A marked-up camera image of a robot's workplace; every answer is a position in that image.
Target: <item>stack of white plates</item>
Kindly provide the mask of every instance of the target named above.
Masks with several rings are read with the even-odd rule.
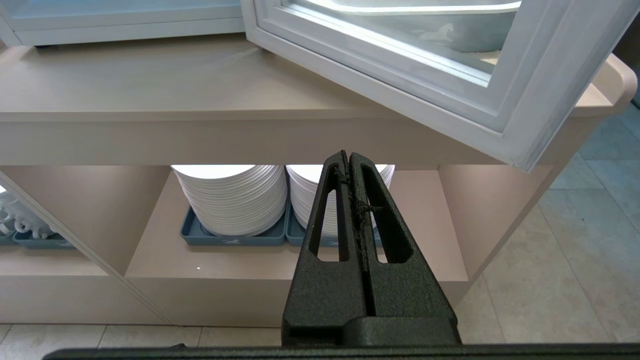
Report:
[[[218,236],[255,236],[274,226],[287,203],[281,165],[174,165],[200,223]]]
[[[320,175],[322,173],[322,165],[287,165],[287,171],[291,178],[291,204],[293,212],[298,219],[300,225],[307,228],[311,208],[313,207],[316,197],[316,190]],[[391,178],[394,175],[395,165],[376,165],[382,180],[389,187]],[[338,221],[336,212],[335,191],[329,193],[326,201],[326,209],[324,211],[324,223],[322,235],[329,238],[338,237]]]

